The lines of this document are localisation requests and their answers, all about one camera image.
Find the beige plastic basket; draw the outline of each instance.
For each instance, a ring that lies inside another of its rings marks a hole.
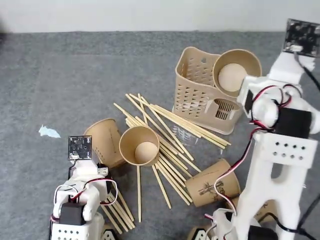
[[[214,87],[213,66],[219,54],[187,47],[175,68],[173,112],[201,127],[228,135],[242,114],[236,98]]]

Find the white wall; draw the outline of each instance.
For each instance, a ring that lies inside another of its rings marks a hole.
[[[7,32],[283,31],[320,23],[320,0],[0,0]]]

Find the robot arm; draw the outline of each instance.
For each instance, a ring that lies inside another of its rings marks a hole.
[[[309,34],[312,42],[305,42]],[[309,134],[320,132],[320,112],[302,98],[299,81],[304,72],[302,65],[310,71],[314,68],[319,39],[320,25],[290,19],[283,52],[270,73],[263,77],[247,76],[243,80],[237,101],[253,123],[268,131],[253,136],[252,160],[237,213],[229,220],[223,214],[226,209],[213,213],[212,224],[216,224],[213,239],[260,239],[259,235],[268,236],[263,239],[270,240],[294,239],[293,232],[279,227],[276,233],[258,227],[254,215],[265,201],[273,199],[279,221],[289,229],[297,229],[303,184],[318,145],[309,139]],[[283,165],[280,176],[275,179],[271,178],[273,164]]]
[[[107,178],[107,167],[92,160],[91,136],[69,137],[69,160],[74,162],[69,168],[73,173],[54,192],[49,239],[104,239],[101,233],[105,221],[97,210],[100,204],[110,205],[116,201],[117,184]],[[116,196],[113,202],[105,203],[110,183],[115,185]]]

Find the gray carpet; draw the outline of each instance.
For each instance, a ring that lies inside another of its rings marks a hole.
[[[0,239],[44,240],[53,209],[53,193],[64,183],[69,135],[81,135],[92,123],[114,118],[126,129],[117,102],[132,114],[138,111],[125,93],[141,93],[170,109],[174,101],[174,68],[184,48],[210,53],[244,48],[253,51],[266,74],[278,56],[282,33],[273,32],[72,32],[0,36]],[[320,64],[314,71],[320,79]],[[307,101],[320,109],[320,92],[307,77],[301,81]],[[61,138],[40,136],[41,125]],[[225,157],[234,163],[244,150],[252,126],[242,117],[225,137],[232,147],[220,150],[200,139],[189,147],[201,168]],[[304,211],[320,191],[319,154],[308,172],[301,199]],[[244,187],[250,158],[237,170]],[[135,218],[138,218],[134,167],[112,171]],[[143,168],[142,223],[120,236],[124,240],[183,240],[193,226],[208,224],[204,213],[216,205],[187,206],[163,179],[171,200],[169,210],[151,168]],[[318,206],[305,228],[320,238]]]

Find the paper cup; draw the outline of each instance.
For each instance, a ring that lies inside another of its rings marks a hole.
[[[218,57],[212,73],[214,86],[223,94],[236,98],[245,76],[260,77],[262,68],[259,59],[252,52],[233,49]]]
[[[119,151],[121,135],[114,119],[107,118],[96,122],[84,135],[92,136],[92,149],[107,167],[114,168],[125,162]]]
[[[229,168],[229,163],[225,159],[220,159],[217,163],[185,182],[186,188],[196,207],[222,199],[222,197],[216,193],[214,184],[217,178]],[[216,188],[220,193],[227,196],[234,196],[240,193],[239,182],[234,172],[218,181]]]
[[[238,206],[239,197],[232,199],[233,204],[237,207]],[[266,213],[272,213],[277,216],[277,209],[275,200],[268,200],[266,201],[260,210],[255,214],[254,218],[259,221]],[[271,222],[274,219],[271,216],[267,216],[261,223]]]
[[[149,127],[135,126],[121,136],[119,149],[122,157],[129,164],[151,166],[159,159],[159,139]]]

